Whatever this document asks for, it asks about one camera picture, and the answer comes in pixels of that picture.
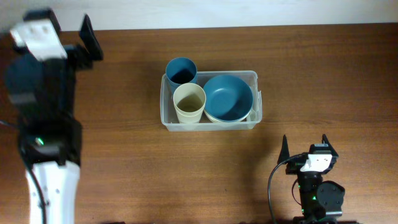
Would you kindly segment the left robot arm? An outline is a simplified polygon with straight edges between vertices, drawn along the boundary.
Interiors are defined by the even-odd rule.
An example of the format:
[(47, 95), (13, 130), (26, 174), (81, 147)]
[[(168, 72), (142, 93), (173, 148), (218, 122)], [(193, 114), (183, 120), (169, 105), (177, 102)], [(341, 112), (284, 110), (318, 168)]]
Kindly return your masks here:
[(18, 57), (4, 81), (17, 108), (17, 149), (29, 186), (31, 223), (73, 223), (81, 169), (82, 125), (74, 117), (76, 73), (103, 59), (90, 18), (80, 44), (60, 42), (50, 8), (27, 11), (11, 30)]

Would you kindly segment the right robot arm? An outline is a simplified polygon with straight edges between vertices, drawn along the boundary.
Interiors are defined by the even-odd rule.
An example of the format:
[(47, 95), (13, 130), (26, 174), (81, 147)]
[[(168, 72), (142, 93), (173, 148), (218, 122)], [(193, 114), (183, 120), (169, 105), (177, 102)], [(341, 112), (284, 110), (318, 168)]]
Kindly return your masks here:
[(338, 159), (338, 153), (330, 144), (327, 136), (312, 144), (308, 152), (291, 156), (287, 137), (282, 139), (282, 148), (277, 163), (285, 165), (287, 175), (296, 175), (299, 187), (302, 216), (295, 217), (294, 223), (336, 223), (342, 216), (341, 206), (345, 188), (336, 182), (323, 180), (323, 176), (332, 170)]

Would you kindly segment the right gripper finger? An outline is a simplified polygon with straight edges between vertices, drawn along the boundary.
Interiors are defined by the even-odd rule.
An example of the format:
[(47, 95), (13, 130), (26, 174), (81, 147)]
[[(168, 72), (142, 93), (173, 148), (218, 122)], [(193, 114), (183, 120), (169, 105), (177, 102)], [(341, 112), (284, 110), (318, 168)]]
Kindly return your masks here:
[(282, 147), (281, 147), (281, 150), (280, 150), (280, 154), (279, 154), (277, 163), (278, 164), (286, 164), (287, 161), (289, 160), (289, 158), (290, 158), (290, 152), (289, 152), (289, 145), (288, 145), (288, 142), (287, 142), (287, 136), (283, 135)]
[(322, 135), (322, 143), (328, 145), (328, 148), (329, 148), (329, 150), (331, 151), (331, 155), (332, 155), (333, 157), (338, 157), (338, 153), (335, 151), (335, 149), (333, 148), (333, 146), (332, 146), (331, 143), (329, 142), (329, 140), (328, 140), (326, 134), (323, 134), (323, 135)]

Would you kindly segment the cream cup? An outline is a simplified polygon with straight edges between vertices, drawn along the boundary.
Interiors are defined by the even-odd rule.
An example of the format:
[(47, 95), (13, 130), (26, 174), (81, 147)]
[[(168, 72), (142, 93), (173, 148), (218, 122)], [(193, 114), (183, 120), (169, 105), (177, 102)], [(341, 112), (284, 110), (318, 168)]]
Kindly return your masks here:
[(175, 110), (188, 117), (202, 114), (206, 104), (204, 89), (195, 83), (180, 85), (173, 93)]
[(178, 110), (176, 113), (179, 123), (199, 123), (203, 114), (203, 112), (200, 111), (199, 113), (189, 115), (183, 114)]

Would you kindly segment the cream bowl front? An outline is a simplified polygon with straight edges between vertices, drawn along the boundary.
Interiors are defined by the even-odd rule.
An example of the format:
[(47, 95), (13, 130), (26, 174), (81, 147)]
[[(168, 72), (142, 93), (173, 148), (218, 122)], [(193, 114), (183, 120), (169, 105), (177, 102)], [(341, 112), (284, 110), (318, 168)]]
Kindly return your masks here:
[[(205, 114), (206, 114), (207, 118), (208, 118), (211, 122), (213, 122), (213, 123), (224, 123), (224, 121), (222, 121), (222, 120), (220, 120), (220, 119), (217, 119), (217, 118), (215, 118), (214, 116), (212, 116), (212, 115), (210, 115), (210, 114), (208, 114), (208, 113), (205, 113)], [(238, 119), (238, 120), (236, 120), (236, 121), (232, 121), (232, 123), (244, 121), (246, 118), (247, 118), (247, 116), (246, 116), (246, 117), (243, 117), (243, 118), (241, 118), (241, 119)]]

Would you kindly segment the blue bowl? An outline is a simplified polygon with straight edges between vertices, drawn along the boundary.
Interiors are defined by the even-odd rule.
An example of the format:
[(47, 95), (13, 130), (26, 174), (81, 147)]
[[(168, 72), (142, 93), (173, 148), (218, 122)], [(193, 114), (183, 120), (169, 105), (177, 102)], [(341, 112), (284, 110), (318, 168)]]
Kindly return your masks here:
[(241, 78), (218, 75), (203, 87), (206, 95), (205, 112), (224, 123), (245, 119), (254, 104), (250, 86)]

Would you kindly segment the clear plastic container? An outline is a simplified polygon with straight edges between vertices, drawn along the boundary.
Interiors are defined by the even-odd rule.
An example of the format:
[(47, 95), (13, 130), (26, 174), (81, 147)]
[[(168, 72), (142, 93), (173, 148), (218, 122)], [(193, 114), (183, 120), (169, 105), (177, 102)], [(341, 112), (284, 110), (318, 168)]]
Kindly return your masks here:
[(162, 77), (160, 89), (160, 118), (162, 124), (169, 131), (226, 131), (226, 130), (246, 130), (252, 129), (262, 120), (262, 96), (258, 90), (258, 75), (252, 70), (241, 71), (211, 71), (198, 72), (197, 84), (204, 86), (205, 83), (217, 75), (232, 75), (244, 80), (251, 88), (254, 95), (254, 104), (252, 110), (255, 113), (252, 121), (247, 122), (246, 119), (236, 123), (212, 123), (205, 114), (202, 115), (199, 123), (179, 123), (176, 110), (172, 100), (172, 92), (167, 81), (167, 76)]

